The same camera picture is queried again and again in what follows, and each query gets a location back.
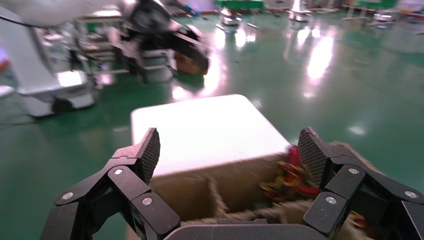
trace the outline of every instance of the cardboard divider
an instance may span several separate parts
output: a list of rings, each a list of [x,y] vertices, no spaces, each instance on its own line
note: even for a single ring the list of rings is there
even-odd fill
[[[150,187],[181,221],[253,210],[256,203],[267,200],[259,183],[274,181],[276,162],[285,157],[265,156],[154,177]]]

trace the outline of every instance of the epoxy floor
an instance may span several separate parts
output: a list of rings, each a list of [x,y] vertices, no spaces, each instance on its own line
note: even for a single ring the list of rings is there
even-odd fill
[[[24,125],[0,105],[1,239],[37,239],[56,194],[100,170],[131,144],[130,112],[175,101],[241,94],[296,143],[310,126],[326,141],[351,144],[377,168],[424,192],[424,36],[419,24],[387,28],[315,15],[299,29],[287,15],[260,15],[258,29],[225,34],[217,16],[180,18],[210,39],[208,74],[178,80],[105,78],[93,107]],[[95,239],[124,239],[110,218]]]

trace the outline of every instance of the metal screw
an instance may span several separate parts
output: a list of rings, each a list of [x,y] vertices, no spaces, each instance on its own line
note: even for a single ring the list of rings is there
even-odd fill
[[[65,194],[62,196],[62,199],[63,199],[63,200],[70,199],[73,195],[74,195],[74,193],[73,193],[73,192],[67,192],[67,193],[65,193]]]
[[[325,200],[327,202],[331,203],[331,204],[336,204],[337,203],[336,199],[334,197],[332,197],[332,196],[326,197]]]
[[[349,168],[349,172],[353,173],[353,174],[358,174],[359,171],[356,170],[355,168]]]
[[[143,199],[142,203],[144,205],[150,205],[152,203],[152,199],[150,197],[146,197],[145,199]]]
[[[416,199],[416,198],[418,198],[418,196],[417,196],[415,193],[411,192],[411,191],[406,191],[406,192],[405,192],[405,194],[406,194],[408,197],[412,198],[412,199]]]

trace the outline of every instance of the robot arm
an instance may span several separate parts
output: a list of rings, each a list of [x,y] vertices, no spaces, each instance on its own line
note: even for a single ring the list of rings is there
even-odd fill
[[[116,0],[1,0],[0,6],[19,15],[26,24],[51,27],[115,3]]]

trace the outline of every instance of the tangled wires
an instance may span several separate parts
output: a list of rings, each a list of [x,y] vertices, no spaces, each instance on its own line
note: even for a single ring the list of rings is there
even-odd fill
[[[288,161],[278,162],[278,176],[274,182],[261,182],[260,188],[273,201],[282,202],[296,197],[315,198],[320,190],[308,181],[308,175],[302,167],[298,148],[292,146]]]

